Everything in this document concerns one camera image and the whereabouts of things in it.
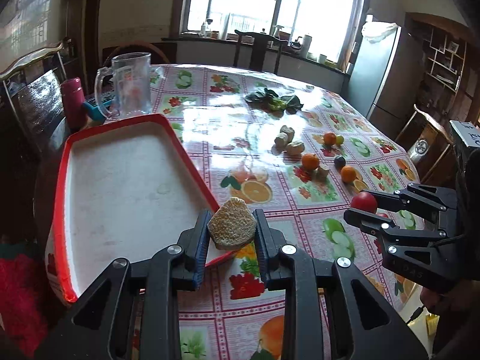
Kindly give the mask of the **right hand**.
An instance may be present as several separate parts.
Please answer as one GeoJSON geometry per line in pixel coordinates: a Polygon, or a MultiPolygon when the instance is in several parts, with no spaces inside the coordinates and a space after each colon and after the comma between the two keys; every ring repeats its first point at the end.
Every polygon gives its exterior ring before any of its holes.
{"type": "Polygon", "coordinates": [[[427,311],[436,315],[475,310],[479,308],[479,282],[463,280],[446,294],[423,287],[420,300],[427,311]]]}

